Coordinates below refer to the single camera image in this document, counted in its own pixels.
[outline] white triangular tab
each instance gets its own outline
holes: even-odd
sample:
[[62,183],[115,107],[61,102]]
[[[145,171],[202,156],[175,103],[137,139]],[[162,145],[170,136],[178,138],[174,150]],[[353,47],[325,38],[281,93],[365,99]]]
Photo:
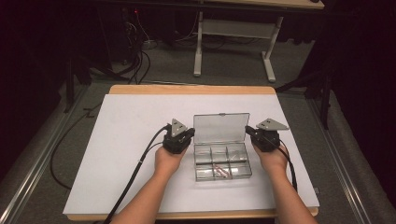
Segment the white triangular tab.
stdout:
[[177,119],[172,119],[172,137],[178,136],[187,130],[187,127]]
[[288,130],[289,127],[277,122],[274,119],[266,119],[265,121],[256,125],[256,127],[263,129],[265,131],[278,131],[278,130]]

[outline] person's right hand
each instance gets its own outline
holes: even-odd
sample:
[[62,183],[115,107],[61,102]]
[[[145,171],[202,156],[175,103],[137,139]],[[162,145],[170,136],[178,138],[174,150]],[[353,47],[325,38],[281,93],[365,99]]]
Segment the person's right hand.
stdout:
[[[254,144],[253,147],[260,157],[262,168],[264,168],[270,177],[280,175],[286,176],[288,160],[278,149],[275,149],[272,152],[261,152]],[[289,154],[283,146],[280,146],[280,149],[282,149],[286,154]]]

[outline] person's left hand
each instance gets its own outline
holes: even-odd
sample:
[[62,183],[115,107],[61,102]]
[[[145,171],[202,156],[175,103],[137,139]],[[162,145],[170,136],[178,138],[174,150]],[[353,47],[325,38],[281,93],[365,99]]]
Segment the person's left hand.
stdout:
[[181,159],[183,158],[186,151],[187,149],[185,148],[180,154],[172,154],[164,147],[159,147],[155,152],[154,174],[170,178],[172,174],[177,171]]

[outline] plastic box lid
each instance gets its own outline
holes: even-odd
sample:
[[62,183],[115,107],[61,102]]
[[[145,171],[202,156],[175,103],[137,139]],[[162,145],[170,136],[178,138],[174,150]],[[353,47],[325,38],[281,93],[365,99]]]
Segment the plastic box lid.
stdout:
[[249,113],[194,115],[194,144],[245,141]]

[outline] hand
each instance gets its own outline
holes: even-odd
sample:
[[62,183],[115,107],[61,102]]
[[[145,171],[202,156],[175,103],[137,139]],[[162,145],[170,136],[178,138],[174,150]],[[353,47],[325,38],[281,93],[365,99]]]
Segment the hand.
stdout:
[[161,177],[170,178],[174,174],[181,159],[186,153],[186,148],[180,154],[172,154],[164,147],[159,147],[155,152],[155,171],[154,174]]
[[[261,152],[255,145],[253,145],[253,147],[260,157],[262,168],[264,168],[271,178],[273,176],[280,175],[286,176],[288,160],[278,149],[275,149],[272,152]],[[286,154],[289,154],[283,146],[280,146],[280,149],[282,149]]]

